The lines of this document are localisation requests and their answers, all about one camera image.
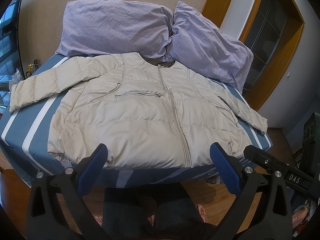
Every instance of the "puffer jacket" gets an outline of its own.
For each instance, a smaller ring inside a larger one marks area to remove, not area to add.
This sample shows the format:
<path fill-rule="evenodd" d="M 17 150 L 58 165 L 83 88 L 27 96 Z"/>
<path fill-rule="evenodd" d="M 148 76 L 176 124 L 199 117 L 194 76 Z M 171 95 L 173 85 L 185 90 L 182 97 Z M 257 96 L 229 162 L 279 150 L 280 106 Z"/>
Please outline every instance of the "puffer jacket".
<path fill-rule="evenodd" d="M 100 144 L 105 167 L 211 164 L 210 145 L 243 156 L 250 139 L 235 115 L 267 131 L 267 120 L 179 62 L 154 66 L 138 53 L 74 57 L 12 87 L 10 112 L 72 87 L 54 114 L 48 152 L 79 163 Z"/>

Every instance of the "tv screen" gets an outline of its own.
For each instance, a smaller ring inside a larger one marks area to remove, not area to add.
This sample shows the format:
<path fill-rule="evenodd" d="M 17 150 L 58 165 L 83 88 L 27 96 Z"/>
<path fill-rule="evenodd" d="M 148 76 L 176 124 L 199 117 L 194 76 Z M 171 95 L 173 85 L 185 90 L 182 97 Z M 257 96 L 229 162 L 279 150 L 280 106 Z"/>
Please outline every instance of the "tv screen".
<path fill-rule="evenodd" d="M 18 69 L 24 77 L 18 42 L 18 23 L 21 0 L 8 6 L 0 19 L 0 105 L 10 101 L 9 80 Z"/>

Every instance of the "black speaker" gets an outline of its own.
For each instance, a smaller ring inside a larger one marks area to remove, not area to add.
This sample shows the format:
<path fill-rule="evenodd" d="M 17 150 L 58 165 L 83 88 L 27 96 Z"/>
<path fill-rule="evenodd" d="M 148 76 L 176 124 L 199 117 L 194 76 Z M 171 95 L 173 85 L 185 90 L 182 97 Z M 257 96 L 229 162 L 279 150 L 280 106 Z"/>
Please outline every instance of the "black speaker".
<path fill-rule="evenodd" d="M 320 180 L 320 114 L 313 113 L 304 124 L 302 147 L 299 169 Z"/>

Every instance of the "beige quilted jacket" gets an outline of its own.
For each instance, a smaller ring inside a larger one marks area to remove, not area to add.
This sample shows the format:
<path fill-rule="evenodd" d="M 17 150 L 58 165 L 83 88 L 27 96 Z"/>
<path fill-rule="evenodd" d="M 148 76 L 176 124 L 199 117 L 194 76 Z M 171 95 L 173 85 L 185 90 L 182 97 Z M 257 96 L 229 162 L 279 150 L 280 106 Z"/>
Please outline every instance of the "beige quilted jacket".
<path fill-rule="evenodd" d="M 235 115 L 267 131 L 265 118 L 210 82 L 138 53 L 74 57 L 14 85 L 10 111 L 72 87 L 50 124 L 48 152 L 58 160 L 79 163 L 104 143 L 108 167 L 195 167 L 212 163 L 214 142 L 243 156 L 251 142 Z"/>

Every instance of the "bolt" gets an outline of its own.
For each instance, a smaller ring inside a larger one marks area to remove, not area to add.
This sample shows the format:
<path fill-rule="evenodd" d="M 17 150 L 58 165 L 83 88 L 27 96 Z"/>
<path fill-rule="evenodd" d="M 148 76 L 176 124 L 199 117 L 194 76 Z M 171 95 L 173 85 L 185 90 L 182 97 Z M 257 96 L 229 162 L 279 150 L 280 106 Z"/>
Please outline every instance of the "bolt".
<path fill-rule="evenodd" d="M 72 174 L 72 173 L 73 173 L 73 168 L 72 168 L 72 167 L 66 168 L 66 169 L 64 170 L 64 173 L 67 174 L 67 175 Z"/>
<path fill-rule="evenodd" d="M 250 166 L 246 166 L 246 167 L 244 168 L 244 171 L 245 171 L 246 173 L 253 173 L 253 168 L 251 168 Z"/>
<path fill-rule="evenodd" d="M 43 177 L 43 172 L 42 171 L 38 172 L 37 173 L 37 178 L 41 179 L 42 177 Z"/>
<path fill-rule="evenodd" d="M 282 176 L 281 172 L 280 171 L 275 171 L 275 175 L 276 177 L 280 178 Z"/>

